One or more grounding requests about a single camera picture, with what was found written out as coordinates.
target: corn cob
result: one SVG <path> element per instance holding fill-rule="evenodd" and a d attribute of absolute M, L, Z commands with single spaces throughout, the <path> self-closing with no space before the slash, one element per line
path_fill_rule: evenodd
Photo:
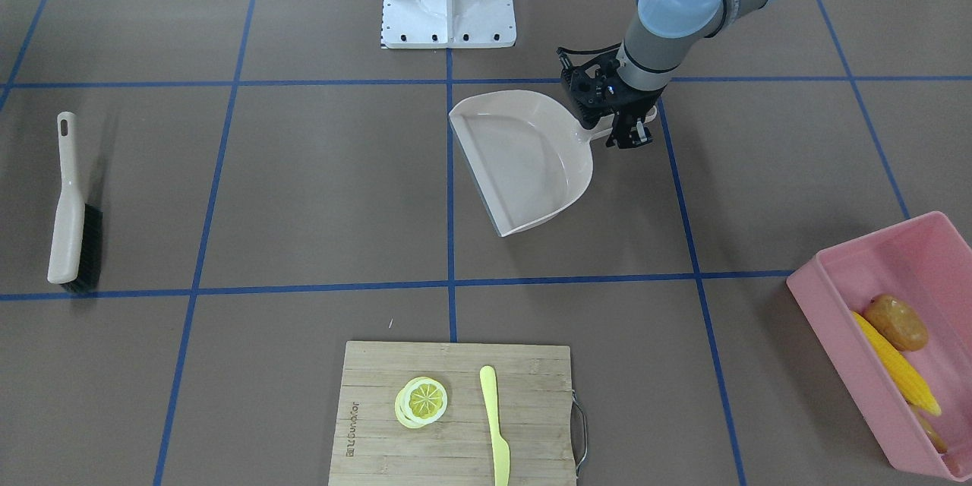
<path fill-rule="evenodd" d="M 938 406 L 937 400 L 931 395 L 931 389 L 928 387 L 928 383 L 917 373 L 914 366 L 910 365 L 908 359 L 904 358 L 864 317 L 861 317 L 860 314 L 855 312 L 851 313 L 854 314 L 854 319 L 857 320 L 857 324 L 864 331 L 867 340 L 871 342 L 871 346 L 877 352 L 878 358 L 881 359 L 881 363 L 888 369 L 888 374 L 892 376 L 892 380 L 898 386 L 905 400 L 919 407 L 919 409 L 926 410 L 933 416 L 941 416 L 942 407 Z"/>

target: wooden cutting board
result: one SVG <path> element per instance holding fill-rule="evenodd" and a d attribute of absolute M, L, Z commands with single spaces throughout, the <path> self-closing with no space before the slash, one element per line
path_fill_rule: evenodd
<path fill-rule="evenodd" d="M 330 486 L 493 486 L 484 365 L 496 368 L 510 485 L 576 486 L 569 347 L 406 342 L 348 342 Z M 393 403 L 416 376 L 440 381 L 449 403 L 409 430 Z"/>

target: dustpan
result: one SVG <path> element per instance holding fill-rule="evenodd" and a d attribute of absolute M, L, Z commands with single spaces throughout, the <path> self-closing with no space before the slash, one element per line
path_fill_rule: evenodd
<path fill-rule="evenodd" d="M 573 205 L 594 172 L 591 140 L 611 133 L 610 116 L 586 130 L 559 102 L 524 90 L 469 97 L 449 120 L 500 237 Z"/>

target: hand brush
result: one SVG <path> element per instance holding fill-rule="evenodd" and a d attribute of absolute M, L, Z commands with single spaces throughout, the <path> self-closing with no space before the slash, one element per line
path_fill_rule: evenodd
<path fill-rule="evenodd" d="M 77 177 L 76 120 L 58 115 L 62 192 L 55 215 L 48 281 L 67 292 L 91 292 L 101 273 L 101 210 L 84 203 Z"/>

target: pink plastic bin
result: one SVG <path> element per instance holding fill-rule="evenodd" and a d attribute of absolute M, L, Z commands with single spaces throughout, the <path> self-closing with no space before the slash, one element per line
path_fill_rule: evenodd
<path fill-rule="evenodd" d="M 787 285 L 892 466 L 955 481 L 972 477 L 972 248 L 943 213 L 927 213 L 826 248 Z M 904 352 L 941 404 L 928 417 L 948 444 L 935 452 L 851 310 L 879 293 L 910 304 L 928 345 Z"/>

